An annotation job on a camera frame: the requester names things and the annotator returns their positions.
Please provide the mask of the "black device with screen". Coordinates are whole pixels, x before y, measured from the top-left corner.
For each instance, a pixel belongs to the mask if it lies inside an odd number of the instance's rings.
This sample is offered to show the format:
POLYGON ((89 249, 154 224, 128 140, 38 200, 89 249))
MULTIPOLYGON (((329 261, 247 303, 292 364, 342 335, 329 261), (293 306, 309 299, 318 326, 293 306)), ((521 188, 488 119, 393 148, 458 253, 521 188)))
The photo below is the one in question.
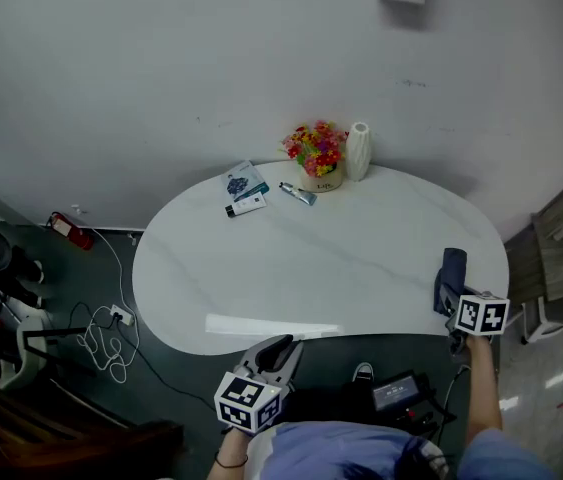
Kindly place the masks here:
POLYGON ((417 402, 420 397, 421 390, 412 372, 394 376, 372 388, 372 398, 377 411, 406 408, 409 404, 417 402))

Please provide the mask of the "dark blue cloth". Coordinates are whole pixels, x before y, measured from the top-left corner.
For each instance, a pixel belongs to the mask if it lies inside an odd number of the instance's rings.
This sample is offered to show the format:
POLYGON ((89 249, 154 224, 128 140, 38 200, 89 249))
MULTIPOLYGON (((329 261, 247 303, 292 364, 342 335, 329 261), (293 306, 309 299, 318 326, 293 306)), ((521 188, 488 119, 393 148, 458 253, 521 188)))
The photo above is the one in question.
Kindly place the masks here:
POLYGON ((447 283, 454 290, 454 312, 465 286, 467 253, 458 248, 446 248, 436 280, 447 283))

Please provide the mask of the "white chair with black legs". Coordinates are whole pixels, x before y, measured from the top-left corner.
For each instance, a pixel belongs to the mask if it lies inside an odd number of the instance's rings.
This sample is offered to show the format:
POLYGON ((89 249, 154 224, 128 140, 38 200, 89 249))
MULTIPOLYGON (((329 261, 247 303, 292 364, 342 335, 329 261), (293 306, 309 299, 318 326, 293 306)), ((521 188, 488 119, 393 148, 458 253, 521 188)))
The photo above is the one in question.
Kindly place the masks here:
POLYGON ((17 353, 13 359, 0 358, 0 390, 12 391, 32 384, 47 365, 74 370, 94 377, 92 368, 73 360, 64 359, 48 352, 48 347, 56 338, 83 334, 85 327, 46 329, 41 317, 28 316, 16 329, 17 353))

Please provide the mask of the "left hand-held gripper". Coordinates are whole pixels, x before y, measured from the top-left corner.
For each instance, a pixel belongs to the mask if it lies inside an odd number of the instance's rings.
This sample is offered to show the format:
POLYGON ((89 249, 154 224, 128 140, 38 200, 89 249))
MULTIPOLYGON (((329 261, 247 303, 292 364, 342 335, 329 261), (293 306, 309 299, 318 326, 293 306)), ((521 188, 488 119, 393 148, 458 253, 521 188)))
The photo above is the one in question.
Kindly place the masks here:
POLYGON ((302 341, 285 334, 246 350, 215 392, 218 420, 250 435, 271 426, 283 410, 303 349, 302 341))

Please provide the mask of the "red fire extinguisher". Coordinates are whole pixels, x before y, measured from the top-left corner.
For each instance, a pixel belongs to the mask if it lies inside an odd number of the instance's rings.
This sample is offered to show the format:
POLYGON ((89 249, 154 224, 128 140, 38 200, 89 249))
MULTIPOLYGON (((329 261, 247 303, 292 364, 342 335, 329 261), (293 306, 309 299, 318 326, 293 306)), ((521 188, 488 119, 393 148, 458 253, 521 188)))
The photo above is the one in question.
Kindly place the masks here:
POLYGON ((60 212, 53 212, 50 215, 48 225, 56 233, 82 250, 90 250, 94 244, 94 240, 90 234, 76 226, 60 212))

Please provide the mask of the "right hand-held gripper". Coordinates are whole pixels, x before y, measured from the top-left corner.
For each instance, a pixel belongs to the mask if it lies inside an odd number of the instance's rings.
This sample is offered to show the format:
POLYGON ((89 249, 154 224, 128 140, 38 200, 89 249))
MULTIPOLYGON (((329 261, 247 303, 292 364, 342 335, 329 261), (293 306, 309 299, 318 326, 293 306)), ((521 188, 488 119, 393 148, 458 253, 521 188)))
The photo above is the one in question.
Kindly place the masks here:
POLYGON ((435 281, 433 310, 446 317, 449 331, 449 349, 452 356, 466 356, 467 337, 485 337, 492 341, 507 326, 510 300, 490 293, 482 294, 464 286, 454 309, 454 290, 440 280, 435 281))

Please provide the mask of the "person's blue shirt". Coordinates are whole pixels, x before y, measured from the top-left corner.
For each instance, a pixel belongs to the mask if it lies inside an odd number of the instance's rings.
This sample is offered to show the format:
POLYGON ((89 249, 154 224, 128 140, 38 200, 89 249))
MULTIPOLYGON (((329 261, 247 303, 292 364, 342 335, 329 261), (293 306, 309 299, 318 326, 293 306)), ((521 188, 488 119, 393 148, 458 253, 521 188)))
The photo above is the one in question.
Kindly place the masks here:
POLYGON ((347 422, 281 423, 253 438, 244 480, 555 480, 497 429, 468 444, 459 464, 404 431, 347 422))

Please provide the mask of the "black wrist band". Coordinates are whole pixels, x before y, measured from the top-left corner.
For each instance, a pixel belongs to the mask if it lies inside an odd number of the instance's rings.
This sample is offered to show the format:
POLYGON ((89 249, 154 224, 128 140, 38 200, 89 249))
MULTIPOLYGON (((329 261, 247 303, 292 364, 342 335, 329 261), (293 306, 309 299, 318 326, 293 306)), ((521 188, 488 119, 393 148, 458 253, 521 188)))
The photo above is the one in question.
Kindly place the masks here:
POLYGON ((247 464, 247 462, 248 462, 248 460, 249 460, 249 456, 246 454, 246 455, 244 455, 244 459, 243 459, 240 463, 238 463, 238 464, 229 464, 229 465, 228 465, 228 464, 224 464, 223 462, 221 462, 221 461, 219 460, 219 454, 220 454, 220 451, 217 451, 217 452, 215 453, 215 455, 214 455, 214 463, 217 464, 219 467, 221 467, 221 468, 223 468, 223 469, 238 469, 238 468, 242 468, 242 467, 244 467, 244 466, 247 464))

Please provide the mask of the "white kidney-shaped table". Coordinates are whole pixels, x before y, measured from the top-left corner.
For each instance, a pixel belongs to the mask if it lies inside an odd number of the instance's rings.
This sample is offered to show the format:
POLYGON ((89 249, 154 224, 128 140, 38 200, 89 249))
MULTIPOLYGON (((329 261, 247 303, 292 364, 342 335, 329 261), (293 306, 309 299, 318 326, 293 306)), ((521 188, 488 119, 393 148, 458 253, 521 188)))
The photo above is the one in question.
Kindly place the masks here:
POLYGON ((143 233, 132 289, 164 344, 221 355, 279 334, 441 335, 433 288, 451 247, 467 253, 468 286, 507 294, 494 225, 438 185, 373 166, 307 205, 281 189, 297 181, 295 164, 259 172, 269 185, 263 208, 229 216, 226 185, 213 177, 177 195, 143 233))

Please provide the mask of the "blue and silver tube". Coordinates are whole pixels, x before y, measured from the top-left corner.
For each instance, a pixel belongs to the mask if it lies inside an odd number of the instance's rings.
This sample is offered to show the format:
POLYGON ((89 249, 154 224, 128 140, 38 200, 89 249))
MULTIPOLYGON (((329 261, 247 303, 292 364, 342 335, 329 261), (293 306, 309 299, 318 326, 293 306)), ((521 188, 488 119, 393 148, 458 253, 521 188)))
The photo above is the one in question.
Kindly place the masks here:
POLYGON ((291 197, 301 201, 302 203, 308 206, 312 206, 316 202, 317 196, 314 193, 300 189, 290 183, 281 182, 279 184, 279 188, 284 193, 290 195, 291 197))

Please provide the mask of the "white tube with black cap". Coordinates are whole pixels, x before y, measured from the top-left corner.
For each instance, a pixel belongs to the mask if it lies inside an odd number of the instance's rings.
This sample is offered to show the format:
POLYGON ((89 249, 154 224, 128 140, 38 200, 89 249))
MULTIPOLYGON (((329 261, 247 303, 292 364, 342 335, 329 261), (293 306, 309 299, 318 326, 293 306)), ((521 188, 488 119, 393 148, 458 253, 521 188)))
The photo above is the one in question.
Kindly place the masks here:
POLYGON ((266 206, 267 203, 263 194, 257 192, 226 206, 225 212, 229 218, 234 218, 257 209, 265 208, 266 206))

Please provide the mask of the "brown wooden staircase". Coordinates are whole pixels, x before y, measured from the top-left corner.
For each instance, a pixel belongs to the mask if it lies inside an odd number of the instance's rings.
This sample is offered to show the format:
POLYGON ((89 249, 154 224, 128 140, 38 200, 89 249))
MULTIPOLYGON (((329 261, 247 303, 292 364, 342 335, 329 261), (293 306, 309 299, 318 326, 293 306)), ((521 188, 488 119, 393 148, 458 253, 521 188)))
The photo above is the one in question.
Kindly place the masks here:
POLYGON ((184 448, 177 423, 118 426, 52 387, 0 390, 0 480, 156 480, 184 448))

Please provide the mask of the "cream pot of colourful flowers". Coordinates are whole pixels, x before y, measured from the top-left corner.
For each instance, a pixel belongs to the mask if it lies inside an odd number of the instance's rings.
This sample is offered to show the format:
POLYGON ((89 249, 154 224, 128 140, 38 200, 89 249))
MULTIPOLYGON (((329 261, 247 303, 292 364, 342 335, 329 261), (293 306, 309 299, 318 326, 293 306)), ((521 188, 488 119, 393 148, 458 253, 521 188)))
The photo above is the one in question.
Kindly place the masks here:
POLYGON ((300 184, 313 193, 341 186, 348 133, 335 122, 317 120, 301 124, 282 141, 282 149, 299 166, 300 184))

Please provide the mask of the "person's right forearm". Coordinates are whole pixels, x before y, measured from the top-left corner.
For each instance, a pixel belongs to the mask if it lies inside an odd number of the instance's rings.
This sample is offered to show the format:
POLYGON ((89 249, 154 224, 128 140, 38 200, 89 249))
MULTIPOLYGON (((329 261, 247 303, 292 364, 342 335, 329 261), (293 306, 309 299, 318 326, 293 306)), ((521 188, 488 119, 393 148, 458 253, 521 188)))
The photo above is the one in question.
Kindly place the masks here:
POLYGON ((469 445, 484 430, 503 428, 492 347, 483 336, 469 335, 470 399, 466 430, 469 445))

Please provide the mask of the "grey wooden shelf desk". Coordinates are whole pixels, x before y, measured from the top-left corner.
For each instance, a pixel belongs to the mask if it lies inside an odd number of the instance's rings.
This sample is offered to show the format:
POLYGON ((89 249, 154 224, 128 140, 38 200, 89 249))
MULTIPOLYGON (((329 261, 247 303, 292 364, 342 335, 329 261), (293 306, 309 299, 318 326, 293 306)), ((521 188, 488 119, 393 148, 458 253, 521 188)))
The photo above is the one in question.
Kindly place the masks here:
POLYGON ((505 250, 513 304, 563 297, 563 189, 505 243, 505 250))

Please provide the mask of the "white ribbed vase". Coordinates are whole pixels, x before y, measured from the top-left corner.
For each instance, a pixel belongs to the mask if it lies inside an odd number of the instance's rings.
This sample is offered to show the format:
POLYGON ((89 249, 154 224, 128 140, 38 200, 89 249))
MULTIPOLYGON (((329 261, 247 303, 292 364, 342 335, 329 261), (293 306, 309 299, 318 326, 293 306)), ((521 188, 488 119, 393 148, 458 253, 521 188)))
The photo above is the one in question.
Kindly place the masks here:
POLYGON ((371 159, 371 131, 363 122, 354 123, 346 139, 346 171, 351 181, 361 181, 369 168, 371 159))

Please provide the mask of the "person's left forearm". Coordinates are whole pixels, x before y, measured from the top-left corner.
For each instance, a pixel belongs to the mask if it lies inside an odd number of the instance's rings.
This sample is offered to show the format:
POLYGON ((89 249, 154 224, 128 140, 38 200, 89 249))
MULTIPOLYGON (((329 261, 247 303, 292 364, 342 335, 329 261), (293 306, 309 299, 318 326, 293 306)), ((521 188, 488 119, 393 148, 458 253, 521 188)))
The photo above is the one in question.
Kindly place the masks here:
MULTIPOLYGON (((218 450, 219 460, 228 465, 240 463, 248 452, 251 439, 249 434, 239 429, 230 429, 218 450)), ((245 466, 238 469, 223 469, 213 462, 206 480, 244 480, 244 472, 245 466)))

